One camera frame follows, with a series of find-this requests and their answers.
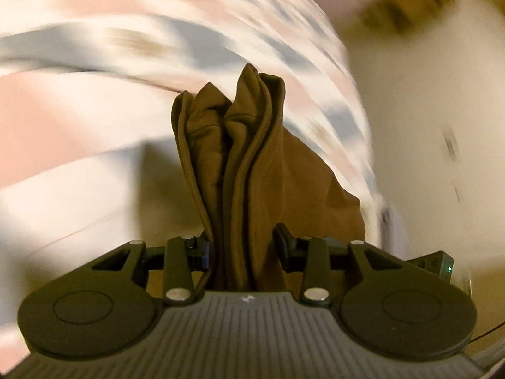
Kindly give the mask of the brown garment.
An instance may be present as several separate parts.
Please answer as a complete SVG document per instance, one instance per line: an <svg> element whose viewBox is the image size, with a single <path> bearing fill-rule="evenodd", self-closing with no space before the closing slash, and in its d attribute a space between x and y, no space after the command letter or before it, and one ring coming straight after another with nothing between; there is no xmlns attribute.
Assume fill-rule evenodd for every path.
<svg viewBox="0 0 505 379"><path fill-rule="evenodd" d="M348 243L365 236L359 200L282 123L281 78L247 65L234 99L213 84L181 93L171 122L181 166L210 243L200 286L252 292L296 289L272 241L276 225L296 236Z"/></svg>

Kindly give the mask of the checkered pastel quilt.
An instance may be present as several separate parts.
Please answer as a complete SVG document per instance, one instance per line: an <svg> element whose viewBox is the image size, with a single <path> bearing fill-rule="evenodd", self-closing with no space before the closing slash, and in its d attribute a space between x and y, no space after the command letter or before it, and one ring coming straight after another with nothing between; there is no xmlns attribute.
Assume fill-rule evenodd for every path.
<svg viewBox="0 0 505 379"><path fill-rule="evenodd" d="M285 126L381 245L369 123L313 0L1 0L2 371L27 355L29 290L127 240L200 229L171 105L207 83L233 98L247 64L285 81Z"/></svg>

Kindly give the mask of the brown furry slipper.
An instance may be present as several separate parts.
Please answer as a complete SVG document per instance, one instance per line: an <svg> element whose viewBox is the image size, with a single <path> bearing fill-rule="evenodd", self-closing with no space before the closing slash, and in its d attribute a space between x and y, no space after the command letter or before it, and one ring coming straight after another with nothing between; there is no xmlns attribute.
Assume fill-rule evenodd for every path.
<svg viewBox="0 0 505 379"><path fill-rule="evenodd" d="M378 35L408 35L439 20L458 0L372 0L361 11L362 24Z"/></svg>

